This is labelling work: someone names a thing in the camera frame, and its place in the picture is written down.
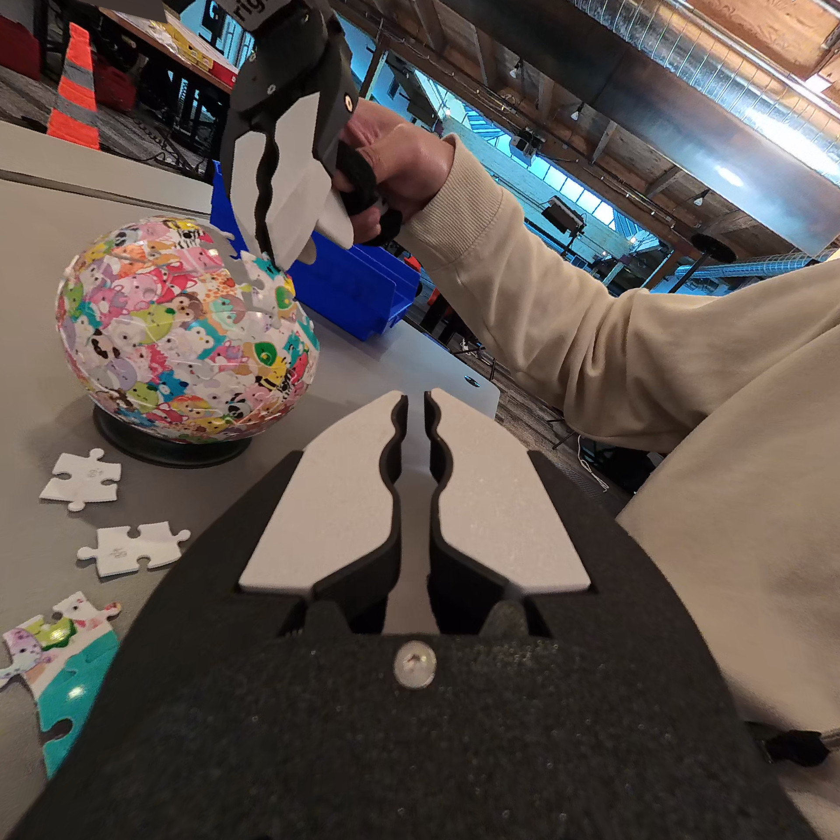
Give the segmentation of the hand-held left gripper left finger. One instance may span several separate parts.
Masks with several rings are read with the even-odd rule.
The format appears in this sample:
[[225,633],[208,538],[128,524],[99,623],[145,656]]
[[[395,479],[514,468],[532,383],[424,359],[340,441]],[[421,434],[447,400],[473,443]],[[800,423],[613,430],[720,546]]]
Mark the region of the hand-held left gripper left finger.
[[352,632],[383,632],[402,571],[407,409],[407,395],[390,391],[303,449],[238,578],[242,593],[332,602]]

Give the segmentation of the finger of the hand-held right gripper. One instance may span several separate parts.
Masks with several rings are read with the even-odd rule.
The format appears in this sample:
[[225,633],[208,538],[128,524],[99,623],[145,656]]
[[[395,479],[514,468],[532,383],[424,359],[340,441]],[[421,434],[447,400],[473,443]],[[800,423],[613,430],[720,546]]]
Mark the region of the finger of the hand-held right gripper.
[[284,252],[278,123],[276,117],[261,115],[254,128],[236,139],[229,189],[238,228],[248,249],[256,256],[264,254],[270,258],[280,258]]
[[272,259],[289,270],[300,258],[313,261],[313,233],[349,249],[354,231],[332,177],[313,153],[320,95],[299,99],[278,120],[274,141],[279,152],[269,185],[266,232]]

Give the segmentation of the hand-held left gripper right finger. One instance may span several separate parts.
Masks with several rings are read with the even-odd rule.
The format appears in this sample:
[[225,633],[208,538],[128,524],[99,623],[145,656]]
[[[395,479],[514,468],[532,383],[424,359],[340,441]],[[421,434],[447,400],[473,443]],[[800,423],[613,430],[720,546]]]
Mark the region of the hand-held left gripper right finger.
[[591,584],[527,448],[441,388],[424,394],[429,468],[427,591],[443,634],[476,634],[504,601]]

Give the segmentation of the colourful puzzle ball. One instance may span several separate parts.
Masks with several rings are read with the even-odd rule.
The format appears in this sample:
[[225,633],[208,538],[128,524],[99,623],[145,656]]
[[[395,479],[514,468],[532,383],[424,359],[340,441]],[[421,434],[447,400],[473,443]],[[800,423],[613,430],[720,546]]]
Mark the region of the colourful puzzle ball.
[[122,427],[177,444],[252,438],[313,383],[320,347],[291,277],[232,235],[149,217],[64,270],[56,324],[69,367]]

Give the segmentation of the black ball stand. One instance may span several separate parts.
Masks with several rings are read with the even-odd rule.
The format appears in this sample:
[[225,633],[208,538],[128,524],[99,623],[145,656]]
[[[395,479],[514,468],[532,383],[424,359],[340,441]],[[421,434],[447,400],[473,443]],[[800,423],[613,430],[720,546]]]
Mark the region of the black ball stand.
[[94,405],[91,415],[100,436],[120,453],[168,469],[206,469],[224,465],[240,457],[254,440],[244,437],[204,444],[186,443],[149,434],[98,405]]

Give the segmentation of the white joined puzzle pieces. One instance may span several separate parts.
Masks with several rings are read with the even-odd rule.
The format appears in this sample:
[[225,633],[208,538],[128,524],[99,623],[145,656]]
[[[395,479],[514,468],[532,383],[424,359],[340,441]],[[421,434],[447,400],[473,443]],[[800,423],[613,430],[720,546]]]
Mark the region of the white joined puzzle pieces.
[[100,579],[132,574],[140,569],[140,560],[148,561],[153,571],[167,567],[182,557],[182,543],[191,538],[190,530],[173,533],[168,521],[142,524],[138,535],[130,527],[101,528],[96,547],[77,551],[77,561],[93,562]]

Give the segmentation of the white puzzle piece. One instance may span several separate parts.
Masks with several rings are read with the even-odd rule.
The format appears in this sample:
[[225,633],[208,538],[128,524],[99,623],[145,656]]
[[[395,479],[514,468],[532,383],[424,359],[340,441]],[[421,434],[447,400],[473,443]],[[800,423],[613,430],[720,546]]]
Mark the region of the white puzzle piece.
[[70,513],[86,506],[116,501],[122,477],[120,463],[104,462],[104,451],[93,448],[86,456],[62,453],[38,498],[66,504]]

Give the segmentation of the colourful joined puzzle pieces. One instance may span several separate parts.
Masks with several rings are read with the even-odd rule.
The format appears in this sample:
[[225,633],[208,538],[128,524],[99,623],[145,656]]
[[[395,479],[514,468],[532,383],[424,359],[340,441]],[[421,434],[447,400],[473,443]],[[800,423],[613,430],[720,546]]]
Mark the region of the colourful joined puzzle pieces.
[[118,602],[97,607],[77,591],[53,606],[53,622],[36,615],[2,634],[11,661],[2,668],[1,686],[14,679],[26,684],[42,734],[68,726],[41,747],[48,780],[77,742],[116,658],[119,637],[112,619],[121,612]]

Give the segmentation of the person's right hand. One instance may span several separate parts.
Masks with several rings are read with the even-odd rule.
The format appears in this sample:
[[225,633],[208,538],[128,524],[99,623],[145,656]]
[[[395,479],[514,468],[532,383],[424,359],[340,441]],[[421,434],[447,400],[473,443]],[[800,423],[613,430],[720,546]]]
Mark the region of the person's right hand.
[[373,101],[357,101],[341,139],[370,166],[388,209],[409,223],[441,191],[455,161],[453,140],[405,121]]

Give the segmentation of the yellow box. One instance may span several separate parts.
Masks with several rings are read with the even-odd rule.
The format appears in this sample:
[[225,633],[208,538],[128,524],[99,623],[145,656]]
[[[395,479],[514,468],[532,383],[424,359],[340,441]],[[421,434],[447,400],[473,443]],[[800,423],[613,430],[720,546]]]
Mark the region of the yellow box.
[[213,59],[204,54],[186,36],[186,30],[175,22],[149,22],[150,36],[160,45],[177,55],[187,64],[210,73],[214,67]]

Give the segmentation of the blue plastic bin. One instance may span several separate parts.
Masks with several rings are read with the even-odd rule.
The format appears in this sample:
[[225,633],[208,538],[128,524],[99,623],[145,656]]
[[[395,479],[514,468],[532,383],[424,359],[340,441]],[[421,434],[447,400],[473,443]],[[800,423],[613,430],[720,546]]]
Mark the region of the blue plastic bin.
[[317,255],[310,265],[296,262],[285,274],[245,252],[233,209],[226,195],[217,161],[213,166],[210,224],[219,231],[226,268],[237,290],[233,293],[255,312],[260,327],[246,331],[250,317],[232,320],[238,307],[225,308],[223,325],[245,341],[277,333],[283,323],[303,311],[314,311],[335,326],[366,341],[396,325],[413,303],[419,274],[381,247],[354,246],[345,250],[320,234]]

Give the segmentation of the red plastic bin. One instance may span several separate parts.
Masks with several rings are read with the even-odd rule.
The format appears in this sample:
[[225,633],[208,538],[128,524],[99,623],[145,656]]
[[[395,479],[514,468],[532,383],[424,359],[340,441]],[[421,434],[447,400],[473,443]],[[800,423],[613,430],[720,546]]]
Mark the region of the red plastic bin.
[[1,16],[1,67],[40,80],[40,48],[24,25]]
[[131,79],[96,54],[92,58],[92,71],[97,105],[130,114],[137,97],[137,89]]

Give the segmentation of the orange and grey traffic cone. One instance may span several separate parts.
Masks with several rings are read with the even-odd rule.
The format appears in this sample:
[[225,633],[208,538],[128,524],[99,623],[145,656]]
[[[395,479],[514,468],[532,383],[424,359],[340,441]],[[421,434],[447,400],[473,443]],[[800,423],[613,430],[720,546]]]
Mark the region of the orange and grey traffic cone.
[[90,35],[68,24],[69,39],[56,94],[47,122],[49,137],[100,151],[98,108]]

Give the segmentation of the black studio light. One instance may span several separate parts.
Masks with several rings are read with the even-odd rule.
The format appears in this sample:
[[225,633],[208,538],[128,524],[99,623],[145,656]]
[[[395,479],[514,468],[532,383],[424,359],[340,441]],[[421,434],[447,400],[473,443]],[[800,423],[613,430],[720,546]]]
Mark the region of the black studio light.
[[585,218],[571,209],[560,196],[552,196],[541,215],[561,233],[572,237],[585,228]]

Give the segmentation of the silver ventilation duct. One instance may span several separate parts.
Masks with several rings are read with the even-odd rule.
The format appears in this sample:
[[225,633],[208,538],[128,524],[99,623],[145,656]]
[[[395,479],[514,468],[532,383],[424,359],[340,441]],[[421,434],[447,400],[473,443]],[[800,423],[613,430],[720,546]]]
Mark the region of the silver ventilation duct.
[[838,113],[707,58],[674,72],[573,2],[446,2],[478,30],[794,247],[838,236]]
[[674,72],[690,62],[838,98],[838,2],[578,1],[573,5]]

